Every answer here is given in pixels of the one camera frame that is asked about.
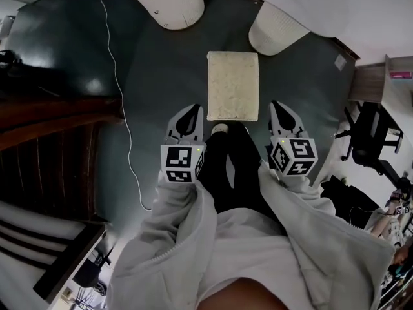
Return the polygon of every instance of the sponge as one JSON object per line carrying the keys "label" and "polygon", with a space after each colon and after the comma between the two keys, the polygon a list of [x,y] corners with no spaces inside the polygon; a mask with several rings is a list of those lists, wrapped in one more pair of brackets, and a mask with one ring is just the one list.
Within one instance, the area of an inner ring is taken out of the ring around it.
{"label": "sponge", "polygon": [[257,121],[259,70],[257,53],[208,53],[207,120]]}

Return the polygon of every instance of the white laundry basket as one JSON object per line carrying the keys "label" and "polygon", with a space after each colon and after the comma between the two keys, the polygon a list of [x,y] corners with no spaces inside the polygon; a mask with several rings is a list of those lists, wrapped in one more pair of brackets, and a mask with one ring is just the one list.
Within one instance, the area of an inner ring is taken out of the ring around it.
{"label": "white laundry basket", "polygon": [[264,2],[248,37],[254,49],[263,55],[276,55],[310,31],[282,10]]}
{"label": "white laundry basket", "polygon": [[181,30],[202,16],[204,0],[138,0],[163,28]]}

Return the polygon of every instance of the white cable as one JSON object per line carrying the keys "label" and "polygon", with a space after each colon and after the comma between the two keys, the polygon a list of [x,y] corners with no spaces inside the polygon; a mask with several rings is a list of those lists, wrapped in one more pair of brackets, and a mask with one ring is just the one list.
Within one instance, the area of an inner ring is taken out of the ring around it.
{"label": "white cable", "polygon": [[115,75],[115,80],[116,80],[116,85],[121,93],[121,97],[122,97],[122,113],[123,116],[125,117],[125,125],[126,128],[128,129],[128,133],[129,133],[129,151],[128,151],[128,162],[129,162],[129,168],[132,171],[132,174],[135,176],[136,179],[136,183],[137,183],[137,188],[139,190],[139,202],[142,206],[142,208],[144,208],[144,210],[146,211],[151,211],[151,209],[146,208],[143,203],[142,203],[142,194],[141,194],[141,185],[139,184],[139,179],[134,171],[134,169],[132,168],[132,164],[130,163],[130,152],[132,151],[132,133],[130,131],[129,125],[128,125],[128,121],[126,120],[126,114],[125,114],[125,106],[123,105],[124,99],[123,99],[123,92],[121,90],[121,87],[119,85],[119,82],[117,80],[117,75],[116,75],[116,60],[112,54],[112,51],[110,50],[110,31],[109,31],[109,25],[108,25],[108,11],[106,10],[106,6],[103,3],[103,0],[101,0],[101,4],[103,6],[103,9],[105,10],[105,24],[106,24],[106,29],[108,30],[108,51],[110,54],[110,57],[112,58],[112,60],[114,61],[114,75]]}
{"label": "white cable", "polygon": [[354,208],[360,209],[361,211],[364,211],[364,212],[375,212],[376,214],[380,214],[380,215],[382,215],[382,216],[393,216],[393,215],[391,215],[391,214],[382,214],[381,212],[376,212],[376,211],[372,211],[372,210],[364,210],[364,209],[362,209],[362,208],[360,208],[360,207],[353,207],[353,208],[350,209],[350,213],[348,214],[348,218],[350,218],[350,224],[351,224],[351,211],[352,211]]}

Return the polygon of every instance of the white sneaker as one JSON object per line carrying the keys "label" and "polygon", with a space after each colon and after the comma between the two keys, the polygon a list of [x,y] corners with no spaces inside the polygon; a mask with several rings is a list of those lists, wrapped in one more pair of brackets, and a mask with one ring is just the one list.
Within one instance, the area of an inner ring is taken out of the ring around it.
{"label": "white sneaker", "polygon": [[224,124],[224,123],[217,124],[217,125],[215,125],[214,128],[212,129],[211,135],[213,135],[214,133],[217,133],[217,132],[225,132],[225,133],[228,133],[229,129],[230,129],[230,128],[228,127],[227,124]]}

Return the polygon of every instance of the black pants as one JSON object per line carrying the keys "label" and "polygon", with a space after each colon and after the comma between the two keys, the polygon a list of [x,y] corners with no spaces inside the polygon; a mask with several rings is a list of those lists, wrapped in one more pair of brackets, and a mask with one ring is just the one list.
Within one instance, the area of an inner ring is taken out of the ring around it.
{"label": "black pants", "polygon": [[[217,132],[206,142],[205,162],[198,180],[215,201],[217,213],[234,208],[248,208],[275,221],[276,215],[261,195],[258,168],[261,156],[241,123],[229,125],[229,132]],[[227,155],[235,168],[234,188],[226,170]]]}

